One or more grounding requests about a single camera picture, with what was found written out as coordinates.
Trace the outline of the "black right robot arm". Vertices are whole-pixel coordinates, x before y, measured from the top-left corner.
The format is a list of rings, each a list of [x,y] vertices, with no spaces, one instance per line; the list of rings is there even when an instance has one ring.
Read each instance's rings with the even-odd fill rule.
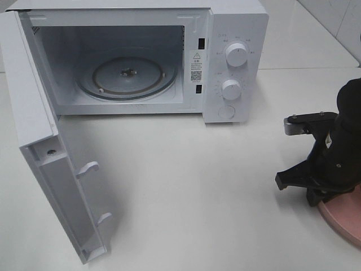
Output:
[[[337,108],[284,119],[286,135],[311,134],[315,143],[305,161],[278,172],[275,181],[279,190],[304,187],[312,207],[360,184],[360,79],[340,89]]]

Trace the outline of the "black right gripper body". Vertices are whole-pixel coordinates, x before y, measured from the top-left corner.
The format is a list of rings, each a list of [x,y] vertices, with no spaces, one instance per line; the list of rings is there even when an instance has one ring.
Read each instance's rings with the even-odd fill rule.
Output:
[[[360,184],[360,114],[307,114],[306,129],[315,138],[307,158],[315,178],[335,188]]]

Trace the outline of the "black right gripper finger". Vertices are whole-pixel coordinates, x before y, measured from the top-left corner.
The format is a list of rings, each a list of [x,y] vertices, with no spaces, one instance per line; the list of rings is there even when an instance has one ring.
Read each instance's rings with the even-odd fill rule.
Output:
[[[319,179],[311,171],[306,168],[292,167],[282,172],[277,172],[275,177],[276,184],[279,190],[283,190],[288,186],[303,187],[307,189],[314,189],[333,193],[348,193],[352,191],[352,187],[337,186],[327,183]]]
[[[306,199],[309,206],[317,206],[320,202],[328,202],[336,196],[336,193],[307,188]]]

